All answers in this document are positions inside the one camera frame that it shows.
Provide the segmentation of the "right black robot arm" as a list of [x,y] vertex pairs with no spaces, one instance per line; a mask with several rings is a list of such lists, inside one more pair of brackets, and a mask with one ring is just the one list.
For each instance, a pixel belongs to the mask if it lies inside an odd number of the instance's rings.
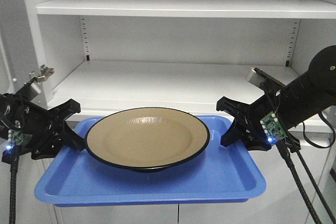
[[287,85],[259,68],[252,68],[247,80],[264,95],[251,104],[227,97],[217,101],[218,111],[234,117],[221,145],[241,140],[248,150],[267,151],[287,130],[335,105],[335,46],[317,53],[308,70]]

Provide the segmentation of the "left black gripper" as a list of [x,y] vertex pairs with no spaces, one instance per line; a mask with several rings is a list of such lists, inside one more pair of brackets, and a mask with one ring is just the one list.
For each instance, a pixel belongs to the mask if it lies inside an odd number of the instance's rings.
[[1,139],[5,143],[2,162],[12,163],[19,156],[31,153],[33,160],[54,158],[57,145],[52,142],[53,123],[61,123],[55,139],[61,146],[84,150],[85,141],[65,122],[81,112],[73,99],[45,110],[18,94],[1,95]]

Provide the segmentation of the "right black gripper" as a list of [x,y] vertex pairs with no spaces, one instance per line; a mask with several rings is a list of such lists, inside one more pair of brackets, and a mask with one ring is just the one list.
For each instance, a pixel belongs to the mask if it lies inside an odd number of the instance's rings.
[[216,110],[232,116],[246,115],[246,123],[237,118],[221,136],[221,145],[228,147],[242,141],[248,151],[268,151],[272,146],[284,147],[288,134],[282,118],[278,114],[278,101],[275,90],[262,87],[264,95],[252,104],[242,103],[228,97],[220,98]]

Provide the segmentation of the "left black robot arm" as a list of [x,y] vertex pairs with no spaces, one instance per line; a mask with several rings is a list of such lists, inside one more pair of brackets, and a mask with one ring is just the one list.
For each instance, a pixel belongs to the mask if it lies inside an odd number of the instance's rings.
[[80,104],[73,99],[46,110],[21,95],[2,94],[1,138],[7,140],[9,130],[20,130],[20,155],[31,153],[33,160],[54,158],[64,145],[82,151],[84,139],[66,123],[79,112]]

